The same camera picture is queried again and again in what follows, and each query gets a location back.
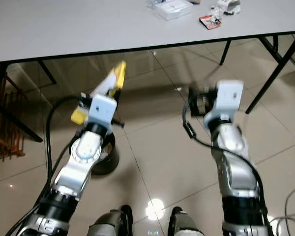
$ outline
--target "white tabletop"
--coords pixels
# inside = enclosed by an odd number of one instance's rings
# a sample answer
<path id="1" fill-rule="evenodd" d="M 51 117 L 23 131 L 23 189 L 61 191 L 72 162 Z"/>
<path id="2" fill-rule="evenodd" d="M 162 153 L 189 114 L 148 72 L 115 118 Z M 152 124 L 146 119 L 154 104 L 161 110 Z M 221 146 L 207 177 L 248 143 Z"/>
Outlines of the white tabletop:
<path id="1" fill-rule="evenodd" d="M 0 0 L 0 61 L 295 31 L 295 0 L 242 0 L 239 15 L 207 30 L 198 18 L 216 2 L 165 21 L 146 0 Z"/>

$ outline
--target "small box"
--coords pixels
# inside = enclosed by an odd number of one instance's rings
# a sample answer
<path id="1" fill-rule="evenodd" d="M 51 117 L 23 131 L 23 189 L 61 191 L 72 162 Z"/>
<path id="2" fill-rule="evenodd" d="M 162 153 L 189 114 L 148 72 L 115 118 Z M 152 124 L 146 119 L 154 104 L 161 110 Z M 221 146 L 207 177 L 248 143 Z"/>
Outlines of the small box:
<path id="1" fill-rule="evenodd" d="M 168 0 L 156 5 L 155 11 L 169 21 L 192 12 L 193 4 L 186 0 Z"/>

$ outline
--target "robotic arm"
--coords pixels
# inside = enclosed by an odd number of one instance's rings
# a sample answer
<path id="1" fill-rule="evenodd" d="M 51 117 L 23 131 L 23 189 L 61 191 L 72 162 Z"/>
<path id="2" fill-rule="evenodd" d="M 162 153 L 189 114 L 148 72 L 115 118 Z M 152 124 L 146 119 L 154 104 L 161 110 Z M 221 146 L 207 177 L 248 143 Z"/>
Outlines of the robotic arm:
<path id="1" fill-rule="evenodd" d="M 112 133 L 113 115 L 117 108 L 118 96 L 123 85 L 125 62 L 117 65 L 107 78 L 90 94 L 80 100 L 71 120 L 83 124 L 81 137 L 71 146 L 69 161 L 58 173 L 45 197 L 39 200 L 36 212 L 21 226 L 17 236 L 65 236 L 69 220 L 82 196 L 90 178 L 92 168 L 100 161 L 101 145 Z M 111 211 L 105 216 L 109 224 L 101 219 L 89 231 L 89 235 L 101 235 L 103 231 L 114 232 L 125 227 L 121 211 Z"/>
<path id="2" fill-rule="evenodd" d="M 266 217 L 267 209 L 263 196 L 263 186 L 254 164 L 249 160 L 248 142 L 239 127 L 233 124 L 234 114 L 239 109 L 243 83 L 241 81 L 221 81 L 215 89 L 197 93 L 189 89 L 189 101 L 183 112 L 183 126 L 190 138 L 211 148 L 217 165 L 220 193 L 223 202 L 224 236 L 272 236 L 272 228 Z M 206 102 L 206 113 L 199 113 L 197 98 L 203 97 Z M 198 140 L 185 114 L 188 106 L 191 116 L 204 116 L 205 128 L 210 130 L 211 143 Z M 180 211 L 173 213 L 172 225 L 194 222 Z M 173 235 L 179 231 L 171 229 Z"/>

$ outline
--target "table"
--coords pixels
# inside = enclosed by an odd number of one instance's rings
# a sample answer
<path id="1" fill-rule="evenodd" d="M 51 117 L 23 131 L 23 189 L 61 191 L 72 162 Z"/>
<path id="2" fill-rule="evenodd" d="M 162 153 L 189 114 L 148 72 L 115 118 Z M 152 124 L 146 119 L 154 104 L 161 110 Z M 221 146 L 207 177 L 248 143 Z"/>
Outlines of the table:
<path id="1" fill-rule="evenodd" d="M 146 0 L 0 0 L 0 63 L 56 59 L 173 46 L 259 38 L 278 66 L 247 109 L 249 113 L 295 51 L 282 57 L 278 35 L 295 34 L 295 0 L 242 0 L 242 12 L 207 30 L 199 16 L 217 0 L 202 0 L 193 12 L 165 21 Z M 274 36 L 271 45 L 266 36 Z"/>

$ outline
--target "tiled floor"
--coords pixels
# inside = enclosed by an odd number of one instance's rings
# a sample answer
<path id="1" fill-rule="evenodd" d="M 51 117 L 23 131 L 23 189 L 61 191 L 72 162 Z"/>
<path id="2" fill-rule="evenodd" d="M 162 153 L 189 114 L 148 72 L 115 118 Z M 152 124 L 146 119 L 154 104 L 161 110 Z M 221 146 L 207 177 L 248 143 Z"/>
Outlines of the tiled floor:
<path id="1" fill-rule="evenodd" d="M 280 37 L 280 52 L 286 51 L 292 39 Z M 116 62 L 127 61 L 128 76 L 116 113 L 126 125 L 124 129 L 115 127 L 120 163 L 110 175 L 93 177 L 88 183 L 72 217 L 70 236 L 86 235 L 88 225 L 122 204 L 133 208 L 136 236 L 167 235 L 169 215 L 176 205 L 186 210 L 207 236 L 222 235 L 215 162 L 209 149 L 188 138 L 181 121 L 188 85 L 214 85 L 222 79 L 245 82 L 236 123 L 248 139 L 250 157 L 263 179 L 269 215 L 283 215 L 285 198 L 295 188 L 295 67 L 288 63 L 246 115 L 243 111 L 276 62 L 257 40 L 238 40 L 232 42 L 224 65 L 219 66 L 224 45 L 45 61 L 57 85 L 50 84 L 35 62 L 9 67 L 8 74 L 30 100 L 23 121 L 45 138 L 44 123 L 57 99 L 92 90 Z M 66 104 L 55 114 L 53 160 L 77 128 L 69 120 L 75 106 Z M 199 138 L 208 142 L 202 121 L 192 122 Z M 24 152 L 25 157 L 0 161 L 0 236 L 33 205 L 46 178 L 45 143 L 25 139 Z M 154 204 L 158 218 L 148 211 L 152 199 L 163 204 Z M 289 213 L 293 212 L 295 196 L 289 204 Z M 282 235 L 286 235 L 284 224 Z"/>

